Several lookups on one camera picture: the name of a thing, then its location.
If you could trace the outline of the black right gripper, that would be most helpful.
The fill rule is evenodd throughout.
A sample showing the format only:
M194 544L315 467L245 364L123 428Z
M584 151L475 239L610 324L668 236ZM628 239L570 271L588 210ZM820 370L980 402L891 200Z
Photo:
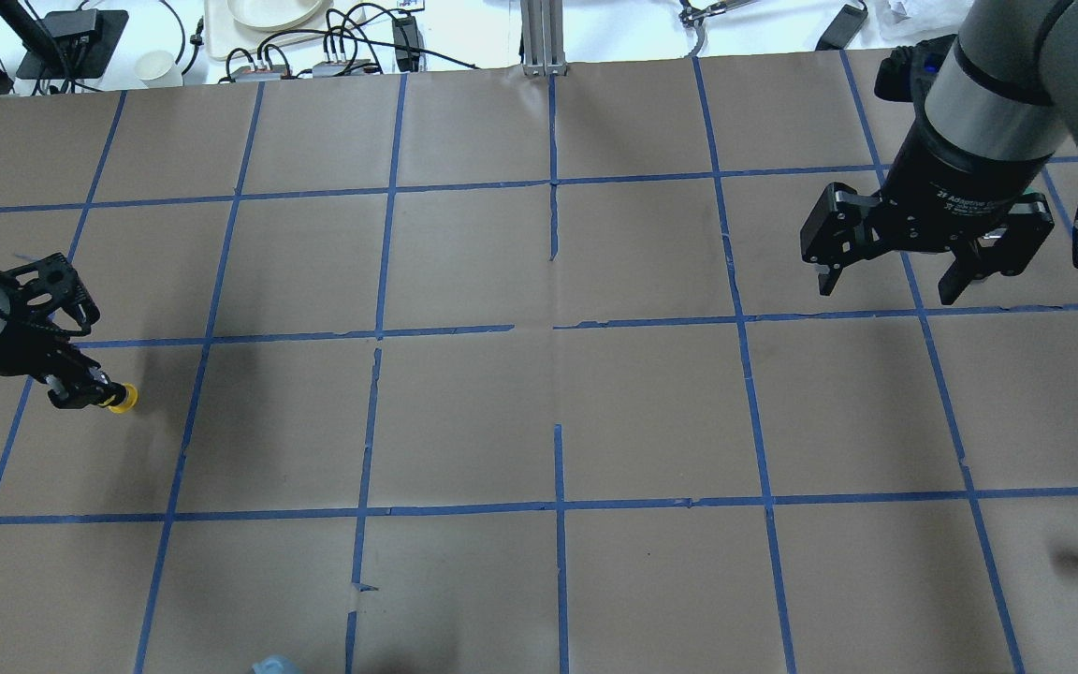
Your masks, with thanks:
M1029 189L1039 169L1035 159L976 156L916 118L879 195L823 188L800 230L801 260L820 295L831 295L844 269L894 249L953 252L938 283L940 303L951 306L971 283L1026 271L1051 235L1048 201Z

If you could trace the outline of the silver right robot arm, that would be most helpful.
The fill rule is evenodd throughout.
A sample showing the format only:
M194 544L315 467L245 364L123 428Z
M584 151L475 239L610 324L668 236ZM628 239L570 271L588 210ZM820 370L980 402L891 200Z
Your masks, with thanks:
M893 252L953 257L942 304L1026 271L1054 229L1031 185L1061 145L1078 146L1078 1L975 1L957 33L894 49L874 95L914 119L877 192L830 183L808 214L800 251L820 293Z

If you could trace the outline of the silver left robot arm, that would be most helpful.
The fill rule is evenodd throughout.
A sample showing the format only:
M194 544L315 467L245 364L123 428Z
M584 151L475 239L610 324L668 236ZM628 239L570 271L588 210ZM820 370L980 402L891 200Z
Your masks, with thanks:
M101 316L64 255L0 271L0 376L47 385L57 409L98 405L124 413L136 405L136 388L109 379L101 363L82 354L51 320L55 311L77 321L77 334L89 332Z

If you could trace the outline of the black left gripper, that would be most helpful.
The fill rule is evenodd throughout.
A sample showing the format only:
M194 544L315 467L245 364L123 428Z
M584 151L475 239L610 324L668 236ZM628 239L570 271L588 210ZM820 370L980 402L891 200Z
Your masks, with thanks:
M0 271L0 293L8 324L0 332L0 376L27 376L49 387L49 402L56 409L114 405L114 381L85 357L52 320L64 313L77 331L95 324L95 302L77 269L65 255L40 257L17 269Z

